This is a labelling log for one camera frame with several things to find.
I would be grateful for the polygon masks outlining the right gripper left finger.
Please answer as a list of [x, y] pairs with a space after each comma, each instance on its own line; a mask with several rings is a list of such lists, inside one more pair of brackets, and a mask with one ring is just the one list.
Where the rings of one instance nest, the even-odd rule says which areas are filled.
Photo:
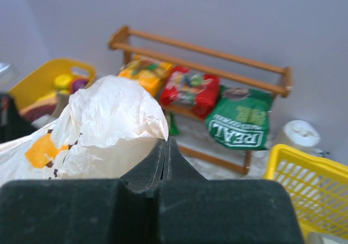
[[155, 243], [164, 141], [119, 179], [15, 180], [1, 187], [1, 243]]

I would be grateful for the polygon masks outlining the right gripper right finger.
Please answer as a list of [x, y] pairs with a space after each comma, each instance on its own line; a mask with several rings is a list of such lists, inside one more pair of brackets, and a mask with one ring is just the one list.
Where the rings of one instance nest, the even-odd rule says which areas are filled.
[[160, 141], [164, 158], [158, 185], [159, 243], [303, 243], [285, 188], [272, 180], [174, 177], [182, 155], [175, 141]]

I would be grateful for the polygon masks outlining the orange plastic grocery bag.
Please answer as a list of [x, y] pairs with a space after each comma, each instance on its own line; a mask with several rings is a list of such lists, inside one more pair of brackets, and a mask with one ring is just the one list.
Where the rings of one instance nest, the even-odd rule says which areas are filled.
[[168, 136], [160, 105], [142, 86], [105, 76], [72, 94], [58, 119], [1, 144], [1, 183], [119, 178]]

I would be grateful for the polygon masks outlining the green Real chips bag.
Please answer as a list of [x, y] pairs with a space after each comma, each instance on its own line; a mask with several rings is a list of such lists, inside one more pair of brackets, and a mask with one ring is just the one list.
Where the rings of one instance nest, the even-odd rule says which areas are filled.
[[222, 86], [204, 123], [210, 136], [228, 149], [264, 151], [273, 100], [264, 91]]

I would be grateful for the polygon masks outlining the red chips bag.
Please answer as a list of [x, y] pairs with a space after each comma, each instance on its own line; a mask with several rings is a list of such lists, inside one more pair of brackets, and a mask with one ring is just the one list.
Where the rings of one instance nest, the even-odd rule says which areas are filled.
[[162, 105], [180, 105], [199, 118], [214, 109], [220, 93], [220, 78], [212, 74], [197, 74], [183, 66], [172, 69], [160, 95]]

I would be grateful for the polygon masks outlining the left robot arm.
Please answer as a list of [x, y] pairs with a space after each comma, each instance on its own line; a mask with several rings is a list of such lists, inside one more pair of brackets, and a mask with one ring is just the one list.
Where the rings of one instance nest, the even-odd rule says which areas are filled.
[[1, 92], [1, 143], [16, 140], [37, 131], [17, 111], [14, 99]]

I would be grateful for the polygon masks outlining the green white Chulz chips bag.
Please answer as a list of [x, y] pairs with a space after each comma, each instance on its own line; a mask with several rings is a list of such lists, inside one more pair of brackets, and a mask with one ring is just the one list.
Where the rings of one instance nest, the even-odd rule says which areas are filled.
[[179, 135], [180, 131], [176, 125], [175, 115], [172, 112], [170, 112], [169, 115], [170, 115], [169, 134], [171, 136]]

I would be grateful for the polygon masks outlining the yellow mesh basket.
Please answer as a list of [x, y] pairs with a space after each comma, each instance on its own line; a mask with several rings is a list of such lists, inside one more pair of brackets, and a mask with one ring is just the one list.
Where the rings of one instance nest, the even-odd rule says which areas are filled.
[[269, 153], [264, 178], [286, 189], [303, 236], [347, 239], [347, 166], [280, 144]]

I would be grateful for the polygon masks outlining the white paper roll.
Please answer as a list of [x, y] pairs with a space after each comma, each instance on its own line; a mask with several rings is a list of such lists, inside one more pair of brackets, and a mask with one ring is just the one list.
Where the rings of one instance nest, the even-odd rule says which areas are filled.
[[274, 145], [284, 144], [302, 152], [312, 154], [321, 137], [306, 121], [293, 120], [286, 123], [274, 139]]

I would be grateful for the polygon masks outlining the purple onion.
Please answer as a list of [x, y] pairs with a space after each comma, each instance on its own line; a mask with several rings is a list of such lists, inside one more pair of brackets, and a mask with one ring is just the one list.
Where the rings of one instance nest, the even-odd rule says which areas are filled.
[[86, 78], [75, 78], [70, 82], [70, 94], [74, 94], [79, 89], [83, 89], [89, 83]]

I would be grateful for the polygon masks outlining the yellow chips bag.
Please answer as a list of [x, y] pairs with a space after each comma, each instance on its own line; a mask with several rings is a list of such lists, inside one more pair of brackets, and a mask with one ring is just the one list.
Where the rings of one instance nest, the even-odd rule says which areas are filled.
[[121, 67], [118, 76], [137, 81], [155, 97], [165, 85], [173, 67], [173, 63], [136, 54], [128, 64]]

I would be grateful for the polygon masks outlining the yellow round squash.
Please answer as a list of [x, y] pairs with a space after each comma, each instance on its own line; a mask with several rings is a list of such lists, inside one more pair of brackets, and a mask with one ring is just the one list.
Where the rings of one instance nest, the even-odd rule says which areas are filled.
[[73, 79], [74, 76], [71, 74], [61, 74], [55, 78], [54, 87], [57, 90], [69, 90]]

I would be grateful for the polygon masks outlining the yellow plastic bin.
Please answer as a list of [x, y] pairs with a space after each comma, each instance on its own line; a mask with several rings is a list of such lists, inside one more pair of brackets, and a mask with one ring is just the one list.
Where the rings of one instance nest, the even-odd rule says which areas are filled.
[[61, 74], [71, 74], [74, 79], [86, 78], [89, 80], [88, 87], [95, 81], [96, 69], [87, 63], [67, 58], [48, 61], [10, 89], [9, 94], [19, 113], [43, 104], [57, 105], [58, 93], [62, 93], [64, 98], [71, 95], [70, 90], [57, 90], [54, 87], [55, 78]]

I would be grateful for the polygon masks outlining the wooden shelf rack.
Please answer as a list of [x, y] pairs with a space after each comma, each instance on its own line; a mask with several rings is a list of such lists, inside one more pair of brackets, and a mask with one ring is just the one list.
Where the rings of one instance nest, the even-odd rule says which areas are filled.
[[[211, 57], [224, 59], [230, 62], [234, 62], [237, 64], [242, 64], [245, 66], [254, 67], [260, 70], [265, 70], [273, 73], [277, 73], [280, 75], [279, 84], [271, 84], [266, 83], [260, 80], [256, 80], [249, 77], [244, 77], [239, 74], [230, 73], [224, 70], [220, 70], [217, 68], [209, 67], [206, 65], [194, 63], [191, 61], [175, 58], [173, 56], [154, 52], [146, 48], [140, 48], [136, 46], [130, 45], [131, 36], [139, 37], [145, 40], [149, 40], [152, 42], [162, 43], [169, 46], [178, 47], [181, 49], [185, 49], [187, 51], [193, 51], [198, 54], [209, 55]], [[108, 46], [111, 50], [120, 49], [123, 51], [123, 63], [127, 64], [131, 60], [132, 54], [140, 54], [143, 56], [147, 56], [153, 59], [158, 59], [161, 61], [167, 61], [174, 63], [175, 65], [184, 66], [192, 70], [197, 70], [199, 72], [205, 74], [216, 75], [223, 79], [228, 79], [240, 84], [249, 85], [251, 87], [256, 87], [259, 89], [266, 90], [271, 92], [273, 96], [280, 95], [282, 97], [287, 97], [293, 89], [293, 82], [291, 77], [291, 67], [278, 67], [270, 64], [266, 64], [260, 61], [240, 57], [234, 54], [224, 53], [215, 51], [213, 49], [205, 48], [198, 45], [193, 45], [187, 42], [171, 39], [168, 37], [155, 35], [147, 32], [143, 32], [140, 30], [132, 29], [129, 26], [122, 26], [118, 29], [109, 39]], [[184, 110], [179, 106], [168, 106], [164, 107], [166, 111], [173, 112], [175, 114], [179, 114], [182, 116], [186, 116], [188, 118], [193, 118], [199, 120], [198, 117], [195, 117], [194, 114], [190, 113], [189, 110]], [[190, 147], [185, 147], [179, 144], [179, 149], [184, 155], [188, 155], [193, 158], [197, 158], [206, 162], [210, 162], [214, 165], [221, 166], [223, 168], [232, 170], [234, 172], [238, 172], [243, 175], [247, 175], [250, 171], [252, 152], [245, 151], [244, 164], [242, 166], [233, 164], [229, 161], [225, 161], [222, 159], [218, 159], [217, 157], [212, 156], [211, 154], [206, 154], [197, 150], [194, 150]]]

